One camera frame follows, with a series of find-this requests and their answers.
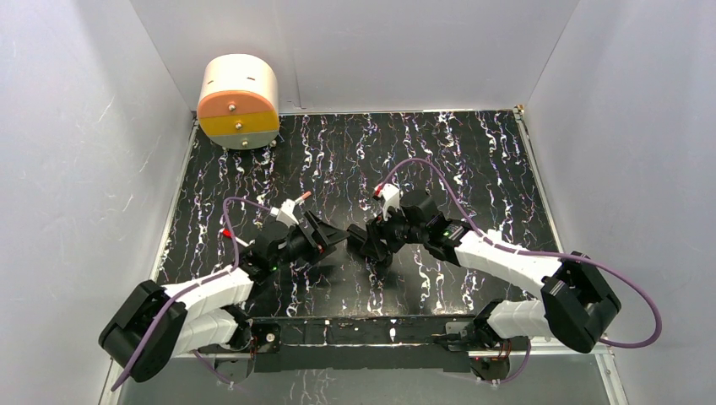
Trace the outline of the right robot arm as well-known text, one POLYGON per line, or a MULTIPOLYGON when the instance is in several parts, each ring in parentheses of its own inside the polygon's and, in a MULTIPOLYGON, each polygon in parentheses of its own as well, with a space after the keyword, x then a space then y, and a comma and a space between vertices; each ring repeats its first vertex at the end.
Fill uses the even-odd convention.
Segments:
POLYGON ((444 346, 499 348, 512 338, 555 338, 589 353, 621 310, 621 302, 585 257, 538 257, 510 245, 494 246, 496 235, 481 236, 464 219, 449 219, 425 190, 402 195, 391 185, 376 192, 382 212, 364 227, 348 228, 349 243, 375 263, 388 265, 403 246, 423 246, 439 261, 482 271, 532 295, 531 300, 493 300, 457 332, 434 341, 444 346))

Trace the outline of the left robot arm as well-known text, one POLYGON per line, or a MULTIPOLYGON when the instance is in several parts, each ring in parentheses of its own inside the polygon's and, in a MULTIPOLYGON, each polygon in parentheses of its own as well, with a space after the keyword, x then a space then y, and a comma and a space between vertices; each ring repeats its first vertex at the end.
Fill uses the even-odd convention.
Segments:
POLYGON ((177 355, 211 345, 242 351, 251 322, 238 305, 258 295, 268 278, 292 262, 315 264, 349 232, 308 211, 305 220, 272 220, 239 250, 239 263, 184 283, 139 283, 109 320, 99 346, 136 382, 156 376, 177 355))

